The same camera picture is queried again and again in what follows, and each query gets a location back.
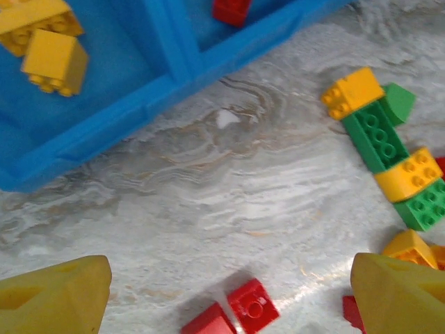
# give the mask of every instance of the yellow plastic piece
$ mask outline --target yellow plastic piece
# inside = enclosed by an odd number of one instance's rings
[[[0,43],[17,57],[25,55],[32,32],[36,29],[70,36],[83,33],[72,9],[63,0],[21,1],[0,12]]]
[[[0,334],[95,334],[110,295],[103,255],[0,281]]]
[[[77,38],[38,29],[30,42],[22,72],[42,91],[57,90],[70,97],[80,93],[87,64],[88,55]]]
[[[445,247],[434,245],[431,246],[430,248],[432,254],[434,255],[437,261],[437,266],[439,267],[439,270],[445,270]]]
[[[322,103],[329,108],[329,115],[341,120],[364,106],[385,96],[372,70],[360,70],[338,80],[321,97]]]
[[[374,178],[388,200],[395,203],[415,196],[442,175],[428,148],[421,148],[391,169],[375,174]]]
[[[350,281],[368,334],[445,333],[445,271],[359,253]]]
[[[382,254],[437,269],[437,262],[430,247],[413,230],[396,235]]]

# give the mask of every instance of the marble floor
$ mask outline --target marble floor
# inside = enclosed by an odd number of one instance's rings
[[[405,228],[318,100],[362,66],[417,94],[408,148],[445,155],[445,1],[363,0],[40,191],[0,192],[0,278],[104,254],[100,333],[151,334],[254,276],[282,315],[262,333],[359,333],[353,256]],[[445,244],[445,224],[422,237]]]

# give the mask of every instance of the red toy block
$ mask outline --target red toy block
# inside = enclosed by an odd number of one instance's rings
[[[181,329],[181,334],[236,334],[220,304],[214,303]]]
[[[233,291],[227,300],[246,334],[257,333],[280,316],[256,278]]]
[[[248,16],[252,0],[215,0],[213,17],[241,28]]]
[[[445,181],[445,157],[436,158],[436,162],[439,165],[440,169],[442,169],[442,172],[444,172],[442,179],[444,179],[444,181]]]
[[[343,317],[348,320],[353,327],[360,329],[363,334],[366,334],[362,316],[360,315],[354,296],[343,296]]]

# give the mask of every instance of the green toy block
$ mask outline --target green toy block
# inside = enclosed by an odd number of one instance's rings
[[[341,122],[373,174],[384,172],[410,156],[379,101]]]
[[[393,126],[406,123],[416,102],[416,95],[395,83],[383,86],[386,95],[379,99]]]
[[[415,197],[394,203],[408,228],[426,231],[445,217],[445,181],[438,179]]]

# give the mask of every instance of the blue storage tray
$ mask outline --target blue storage tray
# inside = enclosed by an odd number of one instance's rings
[[[45,94],[0,47],[0,189],[30,192],[351,0],[253,0],[242,29],[213,0],[68,0],[90,54],[83,91]]]

